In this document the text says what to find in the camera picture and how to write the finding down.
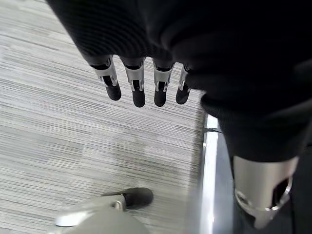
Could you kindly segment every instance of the ribbed black fabric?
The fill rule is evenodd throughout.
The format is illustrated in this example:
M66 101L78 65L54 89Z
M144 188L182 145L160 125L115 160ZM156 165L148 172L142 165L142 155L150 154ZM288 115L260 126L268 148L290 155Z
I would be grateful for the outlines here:
M135 0L48 0L83 55L171 60L152 44Z
M280 161L299 154L312 116L308 1L48 0L89 56L187 63L206 91L231 156Z

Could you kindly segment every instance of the gray carpet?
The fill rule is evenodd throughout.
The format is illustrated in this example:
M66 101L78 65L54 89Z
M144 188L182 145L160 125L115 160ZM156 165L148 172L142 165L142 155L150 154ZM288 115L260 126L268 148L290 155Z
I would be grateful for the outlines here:
M103 192L148 187L154 203L131 215L151 233L185 233L196 190L203 112L200 93L136 108L114 58L120 101L105 88L41 0L0 0L0 234L45 233L62 207Z

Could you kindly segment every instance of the silver metal finger segment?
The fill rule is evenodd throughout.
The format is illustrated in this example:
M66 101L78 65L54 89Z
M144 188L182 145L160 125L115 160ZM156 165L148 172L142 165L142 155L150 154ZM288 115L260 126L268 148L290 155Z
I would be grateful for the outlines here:
M234 156L235 198L254 228L264 228L290 199L298 160L256 162Z
M179 88L176 92L176 102L178 104L184 104L187 99L189 98L189 94L191 89L187 86L187 84L185 83L186 80L186 76L188 74L188 67L186 64L183 65L182 70L181 70L181 74L180 74L180 81L179 81Z
M145 105L144 93L144 61L143 58L120 57L126 70L128 82L132 90L133 103L136 107Z
M167 89L174 63L172 61L153 59L153 64L155 83L154 103L160 107L166 102Z
M121 98L121 90L117 80L113 56L107 56L101 65L92 65L97 77L104 84L107 94L111 100Z

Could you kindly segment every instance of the black fabric sleeve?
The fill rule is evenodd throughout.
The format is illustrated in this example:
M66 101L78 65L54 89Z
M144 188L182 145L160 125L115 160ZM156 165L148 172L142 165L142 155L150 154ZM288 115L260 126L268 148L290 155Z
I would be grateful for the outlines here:
M308 3L139 0L147 34L191 69L206 91L231 156L282 161L311 127L312 30Z

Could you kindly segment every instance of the silver metal strip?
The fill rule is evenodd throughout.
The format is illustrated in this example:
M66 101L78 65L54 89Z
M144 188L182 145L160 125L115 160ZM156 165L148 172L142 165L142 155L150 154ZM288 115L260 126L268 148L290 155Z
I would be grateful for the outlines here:
M218 120L211 116L205 117L206 128L217 128ZM203 182L202 201L200 212L200 233L213 234L214 204L215 204L215 173L218 133L208 132L204 134L203 142Z

